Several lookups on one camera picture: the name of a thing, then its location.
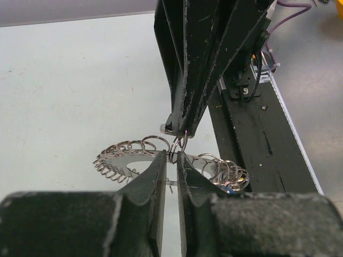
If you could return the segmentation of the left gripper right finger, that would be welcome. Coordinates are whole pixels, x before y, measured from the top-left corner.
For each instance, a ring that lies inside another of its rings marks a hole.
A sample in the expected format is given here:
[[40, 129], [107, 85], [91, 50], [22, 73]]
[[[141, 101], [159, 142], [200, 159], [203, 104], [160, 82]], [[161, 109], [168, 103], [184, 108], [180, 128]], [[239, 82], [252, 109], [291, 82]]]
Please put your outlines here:
[[342, 218], [319, 194], [228, 194], [177, 155], [183, 256], [342, 256]]

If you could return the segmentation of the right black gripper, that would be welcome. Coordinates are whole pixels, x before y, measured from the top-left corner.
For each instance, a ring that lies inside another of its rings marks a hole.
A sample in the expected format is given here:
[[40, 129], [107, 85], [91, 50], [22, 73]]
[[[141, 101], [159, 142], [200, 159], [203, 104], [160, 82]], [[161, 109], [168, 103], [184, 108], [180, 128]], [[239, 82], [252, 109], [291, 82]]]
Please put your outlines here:
[[247, 71], [269, 38], [276, 1], [158, 1], [154, 33], [173, 132], [194, 134], [219, 78]]

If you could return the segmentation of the blue tag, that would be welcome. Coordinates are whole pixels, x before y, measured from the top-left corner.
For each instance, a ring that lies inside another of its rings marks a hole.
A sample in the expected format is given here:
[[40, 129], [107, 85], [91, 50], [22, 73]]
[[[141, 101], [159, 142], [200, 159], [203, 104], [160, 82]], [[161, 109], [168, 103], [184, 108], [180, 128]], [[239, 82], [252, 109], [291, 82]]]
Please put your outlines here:
[[225, 187], [225, 190], [227, 191], [227, 193], [235, 194], [235, 192], [232, 189], [230, 189], [229, 187]]

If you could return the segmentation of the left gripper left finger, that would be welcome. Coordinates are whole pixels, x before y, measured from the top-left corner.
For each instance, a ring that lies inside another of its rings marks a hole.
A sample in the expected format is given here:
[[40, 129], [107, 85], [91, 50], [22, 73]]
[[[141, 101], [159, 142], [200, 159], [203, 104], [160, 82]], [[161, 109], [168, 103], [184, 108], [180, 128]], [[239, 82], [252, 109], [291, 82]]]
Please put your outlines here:
[[120, 190], [16, 192], [1, 202], [1, 256], [160, 256], [166, 152]]

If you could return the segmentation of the black tag key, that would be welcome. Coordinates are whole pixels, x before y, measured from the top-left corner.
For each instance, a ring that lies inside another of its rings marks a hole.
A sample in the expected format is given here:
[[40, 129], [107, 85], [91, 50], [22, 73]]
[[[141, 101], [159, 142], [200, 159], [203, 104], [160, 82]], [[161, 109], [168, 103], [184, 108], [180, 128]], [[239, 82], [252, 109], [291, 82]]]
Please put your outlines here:
[[160, 132], [162, 134], [166, 134], [166, 135], [170, 135], [170, 136], [174, 136], [174, 137], [181, 137], [181, 138], [184, 138], [184, 137], [186, 137], [186, 138], [193, 138], [194, 137], [194, 135], [190, 134], [187, 130], [184, 131], [184, 132], [177, 132], [177, 133], [175, 133], [172, 130], [169, 130], [167, 128], [166, 124], [161, 124], [160, 125]]

